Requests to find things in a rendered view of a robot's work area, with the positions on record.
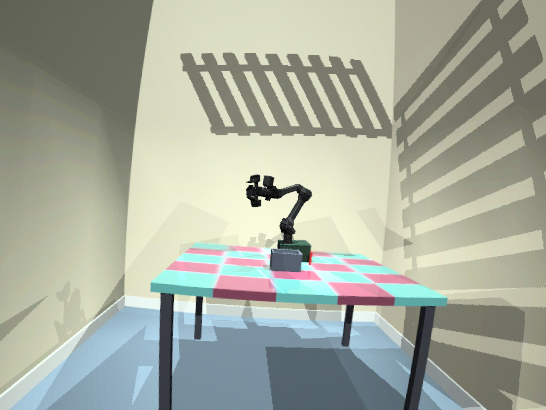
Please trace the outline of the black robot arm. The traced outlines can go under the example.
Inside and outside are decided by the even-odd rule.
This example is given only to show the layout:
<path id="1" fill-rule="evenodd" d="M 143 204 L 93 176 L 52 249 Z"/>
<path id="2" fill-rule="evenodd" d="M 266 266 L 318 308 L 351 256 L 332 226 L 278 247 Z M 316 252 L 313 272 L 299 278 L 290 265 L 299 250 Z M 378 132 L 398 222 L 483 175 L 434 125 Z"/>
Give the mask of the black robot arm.
<path id="1" fill-rule="evenodd" d="M 263 186 L 267 187 L 267 195 L 265 196 L 266 201 L 270 201 L 271 198 L 279 199 L 285 194 L 296 191 L 298 193 L 298 200 L 291 210 L 287 218 L 283 218 L 280 222 L 281 233 L 284 233 L 283 243 L 293 244 L 292 235 L 295 234 L 296 230 L 293 228 L 294 220 L 303 207 L 304 203 L 307 202 L 312 197 L 312 191 L 303 187 L 301 184 L 294 184 L 282 189 L 278 189 L 276 186 L 273 186 L 274 177 L 264 175 Z M 246 196 L 253 196 L 253 185 L 248 185 L 246 189 Z"/>

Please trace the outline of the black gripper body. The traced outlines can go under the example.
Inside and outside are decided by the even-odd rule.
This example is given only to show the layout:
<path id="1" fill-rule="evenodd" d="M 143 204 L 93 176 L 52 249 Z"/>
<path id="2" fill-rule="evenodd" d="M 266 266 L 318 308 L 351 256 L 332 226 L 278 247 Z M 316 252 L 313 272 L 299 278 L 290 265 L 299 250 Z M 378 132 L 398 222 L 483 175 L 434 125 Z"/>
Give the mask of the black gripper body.
<path id="1" fill-rule="evenodd" d="M 260 175 L 251 175 L 250 178 L 258 177 L 258 182 L 260 182 Z M 265 197 L 267 195 L 267 189 L 266 187 L 259 187 L 258 182 L 254 182 L 254 189 L 253 189 L 253 195 L 254 197 L 258 198 Z M 259 199 L 259 203 L 251 204 L 251 207 L 260 207 L 261 206 L 261 199 Z"/>

